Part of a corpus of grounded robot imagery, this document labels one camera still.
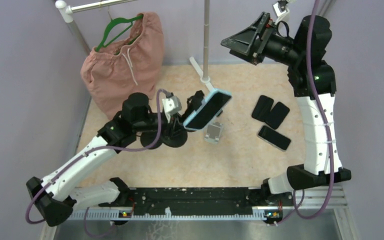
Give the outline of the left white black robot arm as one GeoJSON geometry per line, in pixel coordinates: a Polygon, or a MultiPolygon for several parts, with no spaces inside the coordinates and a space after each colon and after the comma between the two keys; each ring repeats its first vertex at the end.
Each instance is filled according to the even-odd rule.
{"type": "Polygon", "coordinates": [[[179,117],[182,105],[177,96],[165,89],[157,91],[155,101],[153,112],[147,95],[130,94],[122,109],[80,152],[50,174],[30,178],[26,182],[30,202],[25,221],[30,225],[45,222],[55,227],[77,209],[125,200],[129,188],[119,178],[96,187],[77,185],[120,152],[143,152],[155,149],[162,142],[163,132],[179,117]]]}

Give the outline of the black smartphone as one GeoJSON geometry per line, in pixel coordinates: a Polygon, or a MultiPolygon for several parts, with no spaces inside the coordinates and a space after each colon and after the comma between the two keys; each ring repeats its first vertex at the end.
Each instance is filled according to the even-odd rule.
{"type": "Polygon", "coordinates": [[[274,130],[277,130],[286,116],[289,114],[290,108],[282,102],[277,102],[265,118],[265,123],[274,130]]]}
{"type": "Polygon", "coordinates": [[[255,120],[264,123],[272,109],[273,104],[274,100],[271,97],[268,97],[266,95],[260,95],[251,113],[251,117],[255,120]]]}

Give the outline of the black phone stand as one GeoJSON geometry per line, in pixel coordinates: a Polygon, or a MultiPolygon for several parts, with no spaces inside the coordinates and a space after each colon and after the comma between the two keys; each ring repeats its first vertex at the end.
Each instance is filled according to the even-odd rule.
{"type": "MultiPolygon", "coordinates": [[[[150,145],[157,137],[157,132],[142,132],[140,135],[140,143],[143,147],[150,145]]],[[[149,148],[149,150],[154,150],[159,148],[163,144],[162,140],[158,138],[157,142],[149,148]]]]}
{"type": "MultiPolygon", "coordinates": [[[[167,92],[166,93],[166,98],[169,98],[169,97],[171,97],[171,96],[175,96],[172,92],[167,92]]],[[[187,114],[185,114],[185,111],[184,111],[184,113],[178,113],[178,114],[180,114],[181,115],[181,121],[182,121],[182,123],[183,123],[183,121],[190,115],[187,115],[187,114]]],[[[187,140],[188,140],[188,133],[191,133],[191,132],[196,132],[196,131],[200,131],[200,130],[196,130],[196,131],[192,131],[192,130],[186,130],[187,132],[181,132],[179,135],[177,135],[177,136],[167,136],[167,125],[166,126],[164,126],[163,127],[163,132],[161,133],[161,137],[160,137],[160,139],[162,140],[162,142],[165,144],[165,145],[167,145],[167,146],[169,146],[169,147],[171,147],[171,148],[179,148],[179,147],[181,147],[181,146],[183,146],[186,142],[187,142],[187,140]]]]}
{"type": "Polygon", "coordinates": [[[197,111],[201,107],[204,97],[205,94],[202,90],[196,91],[194,95],[187,99],[187,108],[184,114],[190,115],[193,111],[197,111]]]}

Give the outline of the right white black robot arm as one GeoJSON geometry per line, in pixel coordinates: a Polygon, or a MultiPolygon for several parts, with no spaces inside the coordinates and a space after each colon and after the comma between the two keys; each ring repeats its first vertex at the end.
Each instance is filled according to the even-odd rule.
{"type": "Polygon", "coordinates": [[[280,35],[270,14],[263,12],[249,27],[220,43],[231,55],[250,64],[257,65],[268,58],[286,65],[288,81],[300,109],[304,162],[265,179],[261,185],[264,198],[352,178],[352,172],[342,166],[336,147],[336,77],[334,69],[324,60],[331,38],[330,22],[322,16],[305,16],[296,35],[290,37],[280,35]]]}

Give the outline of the white-edged smartphone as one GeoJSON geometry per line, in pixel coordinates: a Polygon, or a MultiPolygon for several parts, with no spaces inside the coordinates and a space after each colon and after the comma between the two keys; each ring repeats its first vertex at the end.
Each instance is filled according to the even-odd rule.
{"type": "Polygon", "coordinates": [[[282,151],[286,151],[292,142],[290,138],[282,135],[267,125],[262,126],[257,135],[262,140],[270,143],[282,151]]]}

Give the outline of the blue-cased smartphone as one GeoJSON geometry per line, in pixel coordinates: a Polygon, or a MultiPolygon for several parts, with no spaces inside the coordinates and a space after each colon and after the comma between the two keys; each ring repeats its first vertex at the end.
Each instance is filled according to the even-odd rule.
{"type": "Polygon", "coordinates": [[[183,127],[188,131],[198,131],[205,128],[231,100],[232,94],[226,90],[213,88],[201,101],[201,106],[183,121],[183,127]]]}

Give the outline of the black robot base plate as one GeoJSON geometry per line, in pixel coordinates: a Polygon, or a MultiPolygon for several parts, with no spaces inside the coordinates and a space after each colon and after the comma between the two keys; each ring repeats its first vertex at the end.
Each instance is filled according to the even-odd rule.
{"type": "Polygon", "coordinates": [[[259,187],[138,187],[109,207],[123,217],[149,221],[280,221],[293,208],[290,192],[266,196],[259,187]]]}

